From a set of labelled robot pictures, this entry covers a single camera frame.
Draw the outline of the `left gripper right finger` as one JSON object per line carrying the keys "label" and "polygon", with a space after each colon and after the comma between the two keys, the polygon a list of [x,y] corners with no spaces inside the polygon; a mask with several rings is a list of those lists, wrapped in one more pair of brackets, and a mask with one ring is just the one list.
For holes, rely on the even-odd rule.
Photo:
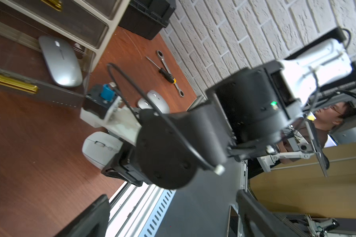
{"label": "left gripper right finger", "polygon": [[249,193],[236,195],[244,237],[297,237],[298,234],[263,207]]}

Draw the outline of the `silver computer mouse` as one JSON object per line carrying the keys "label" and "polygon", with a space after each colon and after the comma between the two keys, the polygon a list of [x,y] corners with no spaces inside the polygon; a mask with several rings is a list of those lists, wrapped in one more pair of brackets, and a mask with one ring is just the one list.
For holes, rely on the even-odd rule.
{"label": "silver computer mouse", "polygon": [[155,106],[164,114],[170,113],[170,107],[165,99],[156,91],[151,90],[147,93],[147,97],[155,104]]}
{"label": "silver computer mouse", "polygon": [[55,84],[63,88],[74,88],[82,84],[81,67],[67,41],[51,36],[40,36],[39,46]]}

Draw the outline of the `monitor on white arm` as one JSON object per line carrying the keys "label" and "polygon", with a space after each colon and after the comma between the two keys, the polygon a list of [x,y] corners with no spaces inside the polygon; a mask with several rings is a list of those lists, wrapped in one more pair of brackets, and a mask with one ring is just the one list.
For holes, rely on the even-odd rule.
{"label": "monitor on white arm", "polygon": [[312,123],[311,120],[308,120],[308,119],[305,119],[304,123],[305,123],[307,131],[309,133],[311,146],[314,151],[314,154],[316,155],[318,163],[321,167],[322,173],[325,177],[328,177],[327,170],[330,167],[330,162],[329,162],[327,156],[323,153],[322,147],[320,145],[320,141],[317,136],[315,125]]}

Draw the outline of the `clear bottom drawer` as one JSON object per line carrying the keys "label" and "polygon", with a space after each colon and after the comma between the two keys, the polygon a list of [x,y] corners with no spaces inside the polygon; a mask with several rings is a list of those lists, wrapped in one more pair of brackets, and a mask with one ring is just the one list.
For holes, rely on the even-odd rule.
{"label": "clear bottom drawer", "polygon": [[18,19],[0,19],[0,76],[15,82],[25,82],[37,87],[36,92],[0,85],[0,89],[24,95],[33,99],[47,101],[71,108],[80,108],[88,90],[90,63],[93,55],[88,53],[79,60],[83,69],[83,84],[75,88],[57,86],[47,69],[39,47],[40,36],[57,36],[53,31],[38,29]]}

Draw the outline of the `beige drawer organizer cabinet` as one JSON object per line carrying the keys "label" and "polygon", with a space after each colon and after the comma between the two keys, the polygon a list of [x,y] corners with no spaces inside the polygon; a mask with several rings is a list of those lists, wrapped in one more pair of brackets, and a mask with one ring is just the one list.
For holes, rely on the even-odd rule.
{"label": "beige drawer organizer cabinet", "polygon": [[0,35],[40,51],[34,27],[58,33],[85,48],[93,71],[130,1],[0,1]]}

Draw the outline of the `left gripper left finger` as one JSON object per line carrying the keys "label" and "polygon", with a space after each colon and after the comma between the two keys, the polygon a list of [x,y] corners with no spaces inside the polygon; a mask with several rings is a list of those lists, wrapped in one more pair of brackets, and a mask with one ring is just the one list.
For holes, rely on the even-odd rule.
{"label": "left gripper left finger", "polygon": [[55,237],[105,237],[110,210],[108,196],[103,194]]}

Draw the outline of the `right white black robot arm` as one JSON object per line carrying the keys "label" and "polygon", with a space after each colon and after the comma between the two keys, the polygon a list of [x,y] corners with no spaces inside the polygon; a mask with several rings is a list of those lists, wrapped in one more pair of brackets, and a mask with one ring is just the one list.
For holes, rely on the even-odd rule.
{"label": "right white black robot arm", "polygon": [[188,112],[165,114],[147,99],[136,143],[123,145],[102,174],[174,190],[198,169],[220,175],[229,158],[273,151],[282,130],[316,108],[322,86],[354,70],[347,53],[351,38],[336,27],[284,60],[244,68],[207,89],[207,100]]}

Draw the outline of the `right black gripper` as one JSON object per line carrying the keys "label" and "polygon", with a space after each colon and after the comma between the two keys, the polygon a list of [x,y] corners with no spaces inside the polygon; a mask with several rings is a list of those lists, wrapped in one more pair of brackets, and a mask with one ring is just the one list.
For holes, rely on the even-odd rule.
{"label": "right black gripper", "polygon": [[121,179],[137,187],[141,187],[144,183],[151,185],[151,181],[142,173],[136,159],[135,146],[128,142],[123,143],[120,151],[101,170],[101,173],[106,177]]}

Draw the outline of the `white computer mouse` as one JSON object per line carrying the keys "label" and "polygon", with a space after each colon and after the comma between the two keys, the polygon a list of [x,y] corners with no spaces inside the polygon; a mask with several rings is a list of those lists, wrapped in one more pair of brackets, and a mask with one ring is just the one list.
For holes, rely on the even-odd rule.
{"label": "white computer mouse", "polygon": [[122,145],[121,140],[98,131],[85,139],[82,153],[90,163],[102,170],[120,151]]}

